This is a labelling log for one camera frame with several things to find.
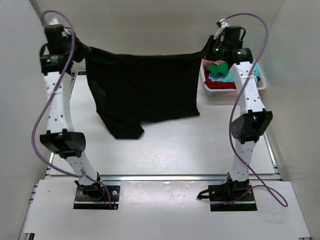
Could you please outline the black t shirt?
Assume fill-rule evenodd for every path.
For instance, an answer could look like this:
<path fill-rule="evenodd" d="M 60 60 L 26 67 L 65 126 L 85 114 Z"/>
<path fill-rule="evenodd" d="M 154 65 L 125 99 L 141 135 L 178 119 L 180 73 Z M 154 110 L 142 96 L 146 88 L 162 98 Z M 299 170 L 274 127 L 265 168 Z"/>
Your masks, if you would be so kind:
<path fill-rule="evenodd" d="M 86 78 L 96 112 L 117 140 L 137 140 L 142 123 L 197 117 L 198 53 L 114 54 L 92 47 Z"/>

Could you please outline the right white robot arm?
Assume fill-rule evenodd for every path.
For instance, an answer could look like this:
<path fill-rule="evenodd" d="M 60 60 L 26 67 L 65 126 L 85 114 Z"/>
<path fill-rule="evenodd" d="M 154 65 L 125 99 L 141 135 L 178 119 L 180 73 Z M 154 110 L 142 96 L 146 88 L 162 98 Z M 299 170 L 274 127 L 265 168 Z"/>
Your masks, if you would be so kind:
<path fill-rule="evenodd" d="M 237 90 L 238 118 L 229 121 L 230 141 L 234 143 L 234 158 L 226 182 L 212 185 L 211 196 L 226 202 L 236 201 L 250 191 L 249 169 L 253 150 L 273 119 L 267 111 L 257 89 L 253 74 L 255 61 L 249 48 L 243 47 L 246 31 L 241 26 L 219 24 L 219 30 L 209 37 L 201 56 L 205 60 L 227 63 Z"/>

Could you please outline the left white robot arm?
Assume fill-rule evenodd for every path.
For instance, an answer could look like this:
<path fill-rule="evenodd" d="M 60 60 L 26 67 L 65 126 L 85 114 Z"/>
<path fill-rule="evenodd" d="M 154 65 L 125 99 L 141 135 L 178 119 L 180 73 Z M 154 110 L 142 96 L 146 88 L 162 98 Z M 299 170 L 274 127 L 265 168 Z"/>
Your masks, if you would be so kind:
<path fill-rule="evenodd" d="M 72 168 L 77 187 L 94 201 L 101 200 L 105 189 L 98 183 L 99 174 L 92 168 L 86 154 L 86 138 L 76 132 L 71 118 L 70 99 L 74 86 L 68 61 L 71 34 L 62 24 L 54 23 L 44 28 L 47 44 L 40 50 L 41 71 L 47 88 L 49 116 L 46 133 L 40 142 L 52 153 L 59 155 Z"/>

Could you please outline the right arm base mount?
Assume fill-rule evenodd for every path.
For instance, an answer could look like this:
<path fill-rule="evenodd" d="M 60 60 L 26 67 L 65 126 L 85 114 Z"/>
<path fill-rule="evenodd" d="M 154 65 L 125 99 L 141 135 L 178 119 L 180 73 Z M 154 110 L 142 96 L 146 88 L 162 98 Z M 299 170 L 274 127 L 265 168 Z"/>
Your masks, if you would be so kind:
<path fill-rule="evenodd" d="M 198 193 L 197 200 L 209 200 L 211 212 L 254 212 L 258 210 L 249 177 L 233 180 L 228 173 L 226 180 L 211 184 Z"/>

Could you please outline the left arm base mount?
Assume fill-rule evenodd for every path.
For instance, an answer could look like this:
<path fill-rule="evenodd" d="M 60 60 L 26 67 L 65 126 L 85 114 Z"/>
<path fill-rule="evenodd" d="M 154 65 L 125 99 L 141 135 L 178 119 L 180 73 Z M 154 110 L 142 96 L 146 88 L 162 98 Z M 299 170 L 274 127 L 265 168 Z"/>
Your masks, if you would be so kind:
<path fill-rule="evenodd" d="M 107 185 L 106 189 L 97 183 L 77 185 L 73 209 L 75 210 L 118 210 L 120 200 L 120 185 Z"/>

